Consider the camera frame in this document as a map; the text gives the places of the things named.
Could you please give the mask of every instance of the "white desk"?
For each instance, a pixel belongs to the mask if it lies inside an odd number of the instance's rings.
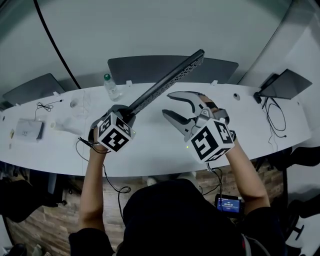
[[[46,97],[0,112],[0,161],[49,173],[82,175],[82,159],[75,151],[78,136],[56,131],[50,127],[56,120],[63,122],[70,119],[72,126],[84,133],[86,121],[72,117],[70,108],[72,95],[73,92],[70,91],[59,97]],[[54,103],[51,112],[43,108],[36,112],[37,120],[45,121],[42,140],[31,143],[18,140],[15,136],[10,138],[10,131],[16,130],[19,118],[35,119],[37,102],[45,105],[60,99],[63,101]],[[83,146],[78,145],[78,148],[82,153]]]
[[[151,83],[134,84],[130,87],[121,85],[122,98],[117,104],[130,105],[142,93],[152,86]],[[72,117],[72,123],[83,131],[83,138],[88,138],[90,125],[100,118],[114,104],[107,92],[101,87],[84,89],[90,93],[91,111],[86,120]],[[229,128],[236,131],[237,138],[250,159],[255,159],[289,148],[311,137],[305,113],[298,104],[298,97],[292,100],[277,99],[286,120],[286,131],[279,134],[286,138],[275,138],[268,143],[271,135],[266,114],[253,98],[255,87],[233,84],[218,84],[212,86],[206,83],[176,83],[168,91],[158,97],[136,117],[133,129],[136,131],[134,140],[120,153],[110,153],[105,160],[107,174],[110,177],[151,176],[161,174],[182,173],[205,169],[204,164],[197,163],[185,147],[183,135],[173,127],[162,115],[162,109],[173,110],[180,115],[191,118],[193,113],[186,102],[169,99],[166,95],[175,91],[201,92],[211,98],[219,108],[227,110],[230,116]],[[240,95],[240,100],[234,98],[234,93]],[[57,132],[50,128],[50,123],[56,118],[71,117],[69,107],[73,92],[67,92],[61,97],[64,101],[54,104],[52,112],[38,110],[37,115],[44,115],[46,128],[44,138],[39,143],[30,144],[9,139],[11,129],[15,129],[19,118],[34,118],[36,102],[43,104],[55,101],[56,97],[36,100],[19,107],[5,110],[0,120],[0,160],[10,164],[35,170],[69,175],[85,175],[87,162],[82,160],[75,151],[77,136]],[[281,112],[277,108],[270,109],[270,117],[277,127],[284,124]],[[78,144],[78,150],[85,158],[89,157],[89,148]],[[211,162],[212,167],[228,165],[225,156]]]

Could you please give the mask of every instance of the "monitor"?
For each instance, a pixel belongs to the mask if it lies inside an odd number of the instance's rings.
[[[269,79],[261,87],[258,96],[290,100],[312,85],[312,82],[290,69],[286,69],[280,75],[272,76],[271,79],[273,81],[270,82]]]

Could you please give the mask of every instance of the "black cable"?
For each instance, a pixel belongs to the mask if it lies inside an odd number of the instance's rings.
[[[79,140],[78,140],[78,141],[76,142],[76,144],[75,144],[75,150],[76,150],[76,152],[78,153],[78,155],[79,155],[83,160],[89,162],[88,159],[84,158],[84,157],[79,153],[78,148],[77,148],[77,145],[78,145],[79,142],[82,142],[82,143],[86,144],[88,147],[92,148],[93,150],[95,150],[94,147],[93,147],[93,145],[96,145],[96,144],[98,144],[98,143],[90,143],[90,142],[88,142],[88,141],[86,141],[85,139],[83,139],[83,138],[80,137]],[[107,151],[107,153],[98,152],[97,150],[95,150],[95,151],[96,151],[97,153],[100,153],[100,154],[110,153],[110,151]],[[110,186],[111,186],[116,192],[118,192],[119,211],[120,211],[120,215],[121,215],[122,220],[124,220],[124,215],[123,215],[122,208],[121,208],[121,204],[120,204],[120,194],[130,193],[132,189],[131,189],[131,187],[129,187],[129,186],[123,186],[123,187],[121,187],[120,189],[117,189],[117,188],[110,182],[110,180],[109,180],[109,178],[108,178],[108,175],[107,175],[107,172],[106,172],[106,167],[105,167],[104,164],[102,164],[102,167],[103,167],[103,171],[104,171],[104,175],[105,175],[106,180],[108,181],[108,183],[110,184]]]
[[[40,10],[40,7],[39,7],[39,4],[38,4],[37,0],[33,0],[33,2],[34,2],[34,6],[35,6],[35,8],[36,8],[36,12],[38,13],[38,16],[39,16],[39,18],[40,18],[40,21],[41,21],[41,23],[42,23],[42,26],[43,26],[43,28],[44,28],[47,36],[49,37],[50,42],[51,42],[51,44],[53,45],[53,48],[54,48],[55,51],[56,51],[56,54],[58,54],[58,56],[59,56],[62,64],[64,65],[66,71],[69,73],[69,75],[70,75],[70,77],[72,78],[73,82],[75,83],[76,87],[78,87],[78,89],[81,89],[81,87],[80,87],[80,85],[78,84],[76,78],[74,77],[74,75],[72,74],[71,70],[69,69],[69,67],[68,67],[65,59],[62,57],[62,55],[61,55],[61,53],[60,53],[60,51],[59,51],[59,49],[58,49],[58,47],[57,47],[57,45],[56,45],[53,37],[52,37],[51,34],[50,34],[50,31],[49,31],[49,29],[48,29],[48,27],[47,27],[47,24],[46,24],[46,22],[45,22],[44,17],[42,16],[42,13],[41,13],[41,10]]]
[[[278,138],[286,138],[287,135],[278,135],[276,133],[276,131],[279,131],[279,132],[284,132],[286,129],[287,129],[287,122],[286,122],[286,117],[285,117],[285,114],[283,112],[283,110],[281,109],[281,107],[278,105],[278,103],[272,98],[271,100],[274,102],[274,103],[270,103],[267,107],[267,101],[268,101],[269,98],[266,98],[266,102],[265,102],[265,105],[264,105],[264,108],[265,108],[265,111],[266,111],[266,116],[267,116],[267,120],[268,120],[268,123],[270,124],[271,126],[271,129],[274,133],[275,136],[277,136]],[[274,123],[272,122],[271,118],[270,118],[270,115],[269,115],[269,112],[270,112],[270,107],[271,106],[276,106],[282,113],[282,116],[283,116],[283,120],[284,120],[284,128],[276,128],[276,126],[274,125]]]
[[[220,207],[221,207],[221,212],[223,212],[223,209],[222,209],[222,191],[223,191],[222,177],[223,177],[223,172],[222,172],[222,170],[220,168],[217,168],[217,167],[215,168],[215,169],[218,169],[221,172],[221,178],[220,178],[219,175],[216,173],[216,171],[210,167],[210,164],[208,162],[206,163],[206,167],[208,168],[209,172],[214,173],[218,177],[219,188],[220,188]]]
[[[34,111],[34,121],[36,121],[36,113],[37,113],[37,110],[38,109],[45,109],[47,112],[51,112],[51,110],[54,108],[54,106],[53,105],[51,105],[51,104],[53,104],[53,103],[57,103],[57,102],[62,102],[63,101],[63,99],[60,99],[60,100],[58,100],[58,101],[54,101],[54,102],[50,102],[50,103],[48,103],[48,104],[46,104],[46,105],[43,105],[41,102],[38,102],[37,104],[36,104],[36,110]]]
[[[267,104],[268,99],[271,99],[274,103],[270,103],[270,104],[268,105],[268,104]],[[275,101],[275,99],[273,99],[273,98],[267,97],[267,98],[265,99],[265,101],[264,101],[264,104],[263,104],[263,105],[261,104],[261,106],[262,106],[263,112],[266,113],[266,120],[267,120],[267,122],[269,123],[269,126],[270,126],[271,136],[270,136],[270,138],[269,138],[269,140],[268,140],[268,143],[272,146],[272,150],[273,150],[274,146],[270,143],[270,140],[271,140],[273,134],[274,134],[275,136],[277,136],[278,138],[286,138],[286,137],[287,137],[287,135],[279,135],[279,134],[277,134],[277,132],[276,132],[276,131],[278,131],[278,132],[284,132],[284,131],[287,129],[286,117],[285,117],[285,114],[284,114],[283,110],[282,110],[281,107],[279,106],[279,104],[278,104],[278,103]],[[270,107],[271,107],[271,106],[276,106],[276,107],[281,111],[282,116],[283,116],[283,120],[284,120],[284,128],[277,128],[277,127],[274,125],[274,123],[272,122],[272,120],[271,120],[271,118],[270,118],[270,115],[269,115],[269,113],[270,113]],[[274,140],[274,143],[275,143],[275,145],[276,145],[276,152],[277,152],[277,151],[278,151],[278,144],[277,144],[277,142],[276,142],[276,138],[274,138],[273,140]]]
[[[215,191],[215,190],[217,189],[217,187],[219,187],[219,186],[220,186],[220,183],[219,183],[218,185],[216,185],[216,186],[214,187],[214,189],[211,189],[210,191],[208,191],[207,193],[204,193],[204,194],[202,194],[202,193],[203,193],[203,190],[202,190],[202,187],[201,187],[201,195],[205,196],[205,195],[211,193],[212,191]]]

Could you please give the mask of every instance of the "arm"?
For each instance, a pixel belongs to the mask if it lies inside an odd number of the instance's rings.
[[[238,140],[235,146],[226,153],[230,163],[236,186],[245,202],[245,213],[261,208],[270,207],[268,194],[254,166],[241,148]]]
[[[104,198],[102,168],[106,155],[90,149],[80,199],[79,228],[95,228],[105,231],[103,223]]]

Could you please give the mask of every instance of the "water bottle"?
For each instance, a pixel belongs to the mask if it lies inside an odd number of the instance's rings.
[[[115,84],[115,81],[111,78],[111,76],[109,74],[104,75],[103,86],[106,89],[106,91],[108,92],[110,99],[113,102],[116,102],[119,97],[119,92],[118,92],[117,86]]]

